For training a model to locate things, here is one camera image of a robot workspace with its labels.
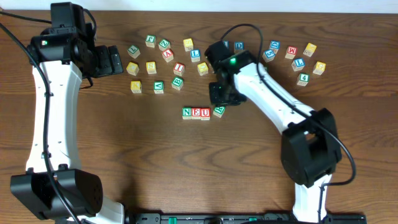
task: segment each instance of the black cable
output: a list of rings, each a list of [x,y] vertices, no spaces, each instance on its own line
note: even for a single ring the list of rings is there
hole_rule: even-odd
[[[8,13],[8,12],[1,12],[1,11],[0,11],[0,14],[5,15],[5,16],[15,17],[15,18],[18,18],[18,19],[24,19],[24,20],[27,20],[27,21],[44,22],[44,23],[51,24],[51,21],[46,21],[45,19],[35,19],[35,18],[26,17],[26,16],[15,15],[15,14]]]
[[[238,24],[236,26],[233,26],[232,28],[230,28],[227,32],[225,32],[225,34],[221,37],[221,40],[224,39],[224,37],[231,32],[233,29],[237,28],[237,27],[241,27],[241,26],[248,26],[248,27],[252,27],[254,29],[256,29],[260,35],[260,47],[259,47],[259,53],[257,55],[257,59],[256,59],[256,69],[257,69],[257,74],[259,75],[260,80],[265,84],[265,86],[273,93],[275,94],[276,97],[278,97],[282,102],[284,102],[289,108],[291,108],[294,112],[298,113],[299,115],[303,116],[305,119],[308,119],[313,125],[315,125],[316,127],[318,127],[319,129],[321,129],[324,133],[327,133],[329,136],[331,136],[344,150],[345,154],[347,155],[349,162],[351,164],[351,168],[353,170],[351,177],[343,182],[335,182],[335,183],[324,183],[321,185],[320,187],[320,200],[319,200],[319,210],[318,210],[318,222],[321,222],[321,208],[322,208],[322,197],[323,197],[323,191],[325,190],[326,186],[342,186],[342,185],[347,185],[349,183],[351,183],[356,176],[356,166],[355,166],[355,161],[354,158],[352,157],[351,153],[349,152],[349,150],[347,149],[347,147],[334,135],[332,134],[326,127],[324,127],[323,124],[321,124],[321,122],[314,120],[312,117],[306,115],[303,111],[300,111],[299,109],[296,108],[295,105],[291,105],[285,98],[283,98],[278,92],[276,92],[271,86],[270,84],[268,84],[265,79],[264,76],[261,75],[260,73],[260,69],[259,69],[259,64],[260,64],[260,57],[261,57],[261,51],[262,51],[262,42],[263,42],[263,36],[262,36],[262,32],[260,30],[260,28],[258,28],[257,26],[253,25],[253,24]]]
[[[65,208],[68,210],[70,216],[74,219],[77,224],[81,224],[78,217],[76,216],[75,212],[72,210],[68,202],[66,201],[65,197],[63,196],[62,192],[57,186],[57,183],[54,180],[54,176],[51,172],[50,168],[50,161],[49,161],[49,145],[48,145],[48,131],[49,131],[49,113],[50,113],[50,86],[47,80],[47,77],[44,75],[43,70],[34,60],[32,54],[26,49],[26,47],[14,36],[6,27],[0,23],[0,28],[25,52],[25,54],[29,57],[30,61],[33,63],[34,67],[39,71],[40,76],[43,79],[44,88],[45,88],[45,108],[44,108],[44,127],[43,127],[43,153],[44,153],[44,162],[45,168],[47,169],[47,175],[49,176],[51,186],[54,189],[55,194],[59,197]]]
[[[88,9],[83,9],[83,11],[85,11],[88,15],[88,17],[90,17],[91,21],[93,21],[94,24],[94,28],[93,28],[93,37],[95,36],[96,32],[97,32],[97,23],[95,22],[94,16],[91,15],[91,12]]]

